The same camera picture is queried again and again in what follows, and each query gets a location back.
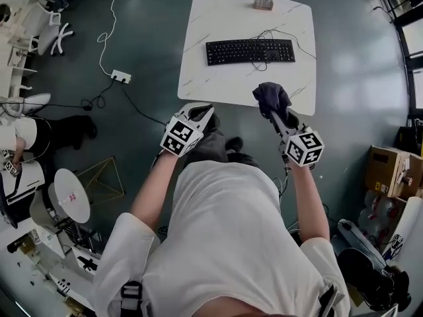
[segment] black strap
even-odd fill
[[[137,281],[127,282],[120,290],[120,317],[143,317],[141,311],[142,285]]]
[[[322,307],[321,307],[321,309],[320,309],[320,312],[319,312],[319,317],[322,317],[322,316],[323,316],[323,313],[325,312],[326,307],[327,307],[327,305],[329,304],[329,301],[330,301],[330,299],[332,298],[334,291],[335,291],[335,288],[334,288],[334,286],[332,285],[332,286],[329,288],[329,290],[328,290],[327,292],[325,292],[325,293],[322,295],[322,297],[320,297],[320,298],[319,298],[319,302],[320,302],[320,304],[321,304],[321,306],[322,306]],[[329,311],[329,313],[328,313],[328,316],[327,316],[327,317],[333,317],[334,315],[335,315],[335,311],[333,310],[333,308],[330,308],[330,311]]]

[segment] dark gray cloth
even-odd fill
[[[258,166],[258,163],[249,155],[244,153],[227,153],[226,138],[218,128],[204,133],[203,139],[188,153],[185,166],[190,163],[212,160],[221,163],[236,162],[249,166]]]
[[[268,119],[273,110],[285,122],[288,120],[288,107],[292,105],[285,89],[278,83],[260,83],[252,94],[258,101],[262,115]]]

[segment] concrete floor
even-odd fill
[[[390,145],[404,125],[408,96],[397,34],[377,0],[293,0],[313,11],[317,51],[317,105],[313,117],[301,119],[316,129],[326,149],[313,171],[330,216],[355,219],[363,206],[364,168],[370,145]],[[50,92],[52,103],[79,105],[110,84],[98,66],[102,44],[96,39],[109,32],[110,0],[77,0],[62,13],[77,35],[64,43],[65,56],[44,55],[34,60],[39,72],[30,78],[34,93]],[[176,92],[191,0],[116,0],[118,22],[107,43],[103,65],[132,74],[127,92],[140,109],[166,122],[185,101]],[[105,236],[117,216],[130,208],[159,150],[163,128],[138,115],[119,85],[106,94],[106,108],[90,115],[99,135],[80,151],[64,149],[57,165],[82,170],[114,155],[126,190],[123,200],[94,205],[89,224]],[[215,104],[222,131],[241,136],[245,152],[256,158],[269,177],[283,179],[278,136],[257,108]],[[84,111],[49,107],[40,115],[62,118]],[[170,217],[171,194],[163,224]],[[291,176],[282,200],[286,225],[295,221]]]

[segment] shoulder strap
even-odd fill
[[[120,290],[122,301],[120,303],[120,317],[148,317],[143,315],[142,285],[137,281],[127,282]]]

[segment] small cardboard box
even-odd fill
[[[407,159],[409,163],[410,153],[408,152],[371,146],[365,174],[365,186],[387,197],[399,197],[403,186],[406,185],[401,182],[401,175],[403,175]]]
[[[423,180],[423,158],[410,154],[410,169],[407,170],[405,176],[411,178],[411,185],[403,183],[400,197],[409,198],[417,196],[422,180]]]

